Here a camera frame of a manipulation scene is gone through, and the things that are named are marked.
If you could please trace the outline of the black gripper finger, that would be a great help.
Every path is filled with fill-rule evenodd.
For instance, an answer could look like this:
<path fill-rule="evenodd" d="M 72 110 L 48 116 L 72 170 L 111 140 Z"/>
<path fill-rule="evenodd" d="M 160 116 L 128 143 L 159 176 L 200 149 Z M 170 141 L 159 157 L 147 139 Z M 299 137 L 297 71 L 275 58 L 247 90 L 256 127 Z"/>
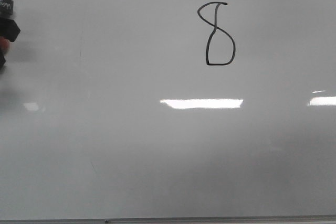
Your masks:
<path fill-rule="evenodd" d="M 16 24 L 16 22 L 12 19 L 7 18 L 0 18 L 0 26 L 1 26 L 1 37 L 4 37 L 5 39 L 9 40 L 10 42 L 14 42 L 19 33 L 20 28 Z"/>
<path fill-rule="evenodd" d="M 6 60 L 5 60 L 5 56 L 2 50 L 0 50 L 0 69 L 3 68 L 4 64 L 5 64 Z"/>

